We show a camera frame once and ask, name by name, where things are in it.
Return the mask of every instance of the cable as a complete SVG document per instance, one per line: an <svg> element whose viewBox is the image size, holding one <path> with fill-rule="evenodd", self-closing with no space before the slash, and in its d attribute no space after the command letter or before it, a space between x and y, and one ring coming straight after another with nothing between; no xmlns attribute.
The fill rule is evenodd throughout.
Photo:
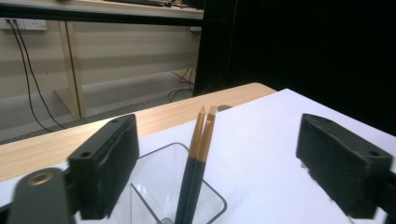
<svg viewBox="0 0 396 224"><path fill-rule="evenodd" d="M178 94L180 91L193 91L192 86L193 86L194 84L191 82L193 69L194 69L194 68L192 68L191 71L190 71L190 68L188 68L188 69L186 70L186 72L184 73L184 75L178 80L178 82L180 82L180 83L189 83L189 88L188 88L188 89L179 89L179 90L176 90L176 91L171 91L171 92L169 92L168 95L167 95L168 100L169 100L169 103L172 103L172 102L174 101L175 97L177 96L177 94ZM188 80L188 81L181 81L182 79L185 79L184 77L187 75L187 73L188 73L189 71L190 71L190 78L189 78L189 80Z"/></svg>
<svg viewBox="0 0 396 224"><path fill-rule="evenodd" d="M61 128L65 129L65 127L64 127L62 124L60 124L58 121L56 121L56 119L52 116L52 114L50 113L50 110L49 110L49 108L48 108L46 102L44 101L44 98L43 98L43 96L42 96L42 94L41 94L41 90L40 90L40 88L38 87L37 79L35 78L35 73L33 72L32 64L30 63L29 52L27 51L26 45L25 45L25 43L24 43L24 41L23 41L23 37L22 37L22 35L21 35L20 28L18 27L18 23L17 23L17 22L14 21L14 23L15 23L15 25L16 25L16 27L17 27L18 35L20 36L22 45L23 45L23 47L24 47L24 49L25 49L27 62L28 62L28 64L29 64L29 68L30 68L30 72L31 72L31 74L32 74L33 80L35 81L35 86L37 87L38 95L40 96L40 99L41 99L41 101L43 102L44 107L46 107L46 110L47 110L49 116L51 117L51 119L52 119L56 124L58 124Z"/></svg>
<svg viewBox="0 0 396 224"><path fill-rule="evenodd" d="M191 89L180 89L180 90L177 90L177 91L171 91L171 92L169 92L168 93L168 100L169 100L169 103L172 103L173 102L173 100L175 99L175 97L177 96L177 94L180 92L180 91L191 91Z"/></svg>
<svg viewBox="0 0 396 224"><path fill-rule="evenodd" d="M12 33L14 33L14 36L15 36L15 38L17 39L18 46L20 47L21 56L22 56L22 60L23 60L23 68L24 68L25 75L26 75L27 90L28 90L28 92L29 92L29 105L30 105L30 110L32 111L33 117L35 117L35 121L37 121L37 123L38 123L43 129L47 130L47 131L50 132L50 133L53 133L52 130L50 130L50 129L44 127L44 126L40 123L40 121L37 119L37 117L35 116L35 111L33 110L33 106L32 106L32 97L31 97L31 95L30 95L29 77L28 77L28 75L27 75L26 62L25 62L25 60L24 60L24 55L23 55L23 51L22 51L21 44L20 44L20 40L19 40L18 37L17 37L17 33L15 33L15 29L14 29L14 26L12 25L12 22L11 22L11 21L7 21L7 22L8 22L9 25L11 26Z"/></svg>

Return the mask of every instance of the black pencil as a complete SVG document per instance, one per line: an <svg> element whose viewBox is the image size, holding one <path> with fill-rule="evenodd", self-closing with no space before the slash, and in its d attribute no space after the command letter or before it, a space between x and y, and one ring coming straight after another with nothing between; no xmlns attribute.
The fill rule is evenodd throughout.
<svg viewBox="0 0 396 224"><path fill-rule="evenodd" d="M178 196L177 212L175 218L175 224L182 224L184 219L184 214L187 206L187 200L189 196L189 191L191 187L191 180L193 175L193 170L196 162L196 152L201 143L202 130L204 127L205 118L205 107L203 106L198 114L198 119L195 124L194 133L192 135L189 156L187 158L186 167L184 169L184 175L181 182L180 194Z"/></svg>
<svg viewBox="0 0 396 224"><path fill-rule="evenodd" d="M204 133L202 135L201 144L197 150L195 157L195 165L191 179L190 192L188 196L187 205L185 208L185 214L183 224L191 224L194 219L196 206L198 204L198 198L201 191L202 181L204 179L205 167L207 156L209 154L210 142L212 140L213 128L215 125L215 118L217 113L217 107L212 106L207 114L205 123Z"/></svg>

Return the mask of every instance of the floor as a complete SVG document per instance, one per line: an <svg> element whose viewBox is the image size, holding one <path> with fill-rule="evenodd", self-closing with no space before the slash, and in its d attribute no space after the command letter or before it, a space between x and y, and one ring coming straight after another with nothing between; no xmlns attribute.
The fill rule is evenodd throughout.
<svg viewBox="0 0 396 224"><path fill-rule="evenodd" d="M191 88L173 72L83 86L87 113L83 119L73 118L55 92L42 92L42 96L54 119L70 128L190 98ZM50 118L38 93L32 94L32 106L44 127L55 132L62 129ZM0 145L48 133L35 121L28 95L0 99L0 115Z"/></svg>

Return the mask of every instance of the wooden pencil tip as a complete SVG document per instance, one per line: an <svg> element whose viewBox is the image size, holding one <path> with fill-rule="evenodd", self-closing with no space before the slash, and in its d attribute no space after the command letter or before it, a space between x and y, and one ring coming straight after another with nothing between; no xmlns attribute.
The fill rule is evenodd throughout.
<svg viewBox="0 0 396 224"><path fill-rule="evenodd" d="M209 108L209 114L210 115L215 115L218 111L218 107L216 105L210 106Z"/></svg>

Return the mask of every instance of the clear plastic container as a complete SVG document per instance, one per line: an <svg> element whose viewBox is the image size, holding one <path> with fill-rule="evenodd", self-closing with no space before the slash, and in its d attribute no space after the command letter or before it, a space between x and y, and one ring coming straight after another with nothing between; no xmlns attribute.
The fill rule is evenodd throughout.
<svg viewBox="0 0 396 224"><path fill-rule="evenodd" d="M173 224L188 149L174 143L139 158L131 175L131 223ZM193 223L212 223L227 203L205 181Z"/></svg>

